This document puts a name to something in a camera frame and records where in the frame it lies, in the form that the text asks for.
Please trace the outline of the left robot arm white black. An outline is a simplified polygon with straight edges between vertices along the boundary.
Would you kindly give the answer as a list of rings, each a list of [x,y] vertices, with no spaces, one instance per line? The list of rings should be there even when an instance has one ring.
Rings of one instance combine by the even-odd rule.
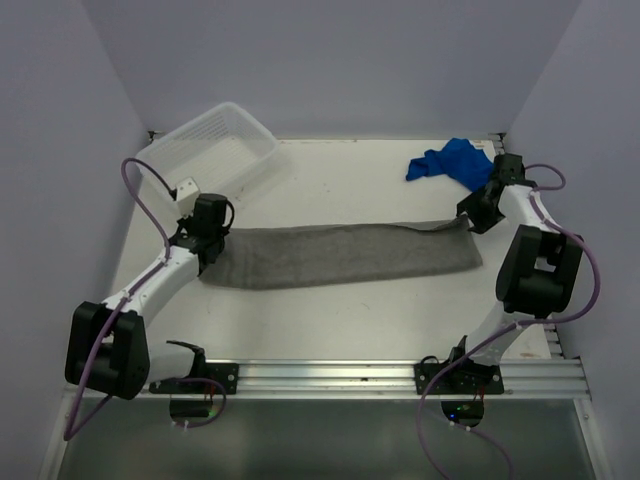
[[[72,315],[65,379],[111,397],[135,398],[148,383],[174,381],[185,392],[208,379],[204,349],[169,340],[150,346],[147,329],[185,285],[215,263],[235,213],[223,195],[201,194],[190,216],[178,220],[155,263],[127,287],[99,302],[83,302]]]

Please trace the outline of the white plastic basket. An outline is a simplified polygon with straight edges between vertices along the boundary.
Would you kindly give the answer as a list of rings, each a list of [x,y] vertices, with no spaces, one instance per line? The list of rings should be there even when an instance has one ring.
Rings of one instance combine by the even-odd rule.
[[[205,192],[223,193],[264,171],[279,142],[248,111],[225,102],[167,133],[136,157],[169,185],[192,178]]]

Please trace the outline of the blue towel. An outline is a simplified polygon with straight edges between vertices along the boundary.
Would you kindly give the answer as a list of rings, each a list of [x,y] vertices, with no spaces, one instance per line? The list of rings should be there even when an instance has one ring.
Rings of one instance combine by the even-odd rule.
[[[452,138],[440,150],[426,150],[409,162],[406,181],[445,175],[471,192],[489,181],[494,164],[468,139]]]

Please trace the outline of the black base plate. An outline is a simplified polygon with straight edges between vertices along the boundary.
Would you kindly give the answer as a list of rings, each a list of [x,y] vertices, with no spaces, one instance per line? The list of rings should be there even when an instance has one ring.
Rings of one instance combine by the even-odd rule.
[[[434,356],[424,357],[413,365],[416,393],[422,395],[430,381],[448,365]],[[429,390],[428,395],[501,395],[505,392],[498,366],[484,366],[466,360],[461,367],[446,372]]]
[[[235,395],[240,377],[239,364],[232,362],[208,362],[203,367],[202,372],[194,374],[194,377],[214,380],[225,389],[228,395]],[[220,393],[221,388],[192,379],[187,382],[163,380],[151,383],[149,391],[152,394],[168,395],[214,395]]]

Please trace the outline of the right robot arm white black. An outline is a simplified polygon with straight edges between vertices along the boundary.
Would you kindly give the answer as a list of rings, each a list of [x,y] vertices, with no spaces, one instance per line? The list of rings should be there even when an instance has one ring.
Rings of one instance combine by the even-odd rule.
[[[563,312],[571,299],[582,248],[552,227],[538,184],[526,178],[522,157],[495,157],[487,183],[457,205],[471,231],[484,234],[502,220],[516,227],[495,284],[496,303],[481,325],[450,353],[445,379],[468,392],[493,374],[505,352],[528,327]]]

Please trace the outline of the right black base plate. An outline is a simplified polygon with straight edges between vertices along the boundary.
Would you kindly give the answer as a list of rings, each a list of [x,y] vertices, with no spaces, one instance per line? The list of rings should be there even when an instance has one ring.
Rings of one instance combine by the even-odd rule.
[[[434,356],[424,357],[413,365],[416,393],[422,395],[430,381],[448,365]],[[429,390],[428,395],[501,395],[505,392],[498,366],[484,366],[466,360],[461,367],[446,372]]]

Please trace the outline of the aluminium mounting rail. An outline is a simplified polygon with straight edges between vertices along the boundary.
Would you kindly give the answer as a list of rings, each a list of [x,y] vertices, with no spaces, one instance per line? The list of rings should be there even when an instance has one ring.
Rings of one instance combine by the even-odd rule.
[[[238,399],[413,400],[414,360],[213,360],[239,364]],[[588,399],[589,386],[578,360],[507,360],[500,366],[501,395],[428,395],[430,400],[481,398],[524,400]]]

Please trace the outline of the grey towel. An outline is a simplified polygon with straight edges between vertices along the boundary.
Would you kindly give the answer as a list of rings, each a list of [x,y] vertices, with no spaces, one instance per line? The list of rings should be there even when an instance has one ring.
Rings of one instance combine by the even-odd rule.
[[[483,264],[468,228],[461,217],[234,229],[201,280],[264,291],[466,272]]]

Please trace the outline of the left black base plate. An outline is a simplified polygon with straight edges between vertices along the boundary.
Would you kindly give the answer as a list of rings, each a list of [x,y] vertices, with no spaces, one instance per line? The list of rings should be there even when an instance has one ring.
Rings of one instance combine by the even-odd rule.
[[[228,395],[235,395],[240,377],[239,364],[232,362],[208,362],[203,367],[202,372],[194,374],[194,377],[214,380],[225,389]],[[187,382],[163,380],[151,383],[149,391],[152,394],[168,395],[214,395],[220,393],[221,388],[192,379]]]

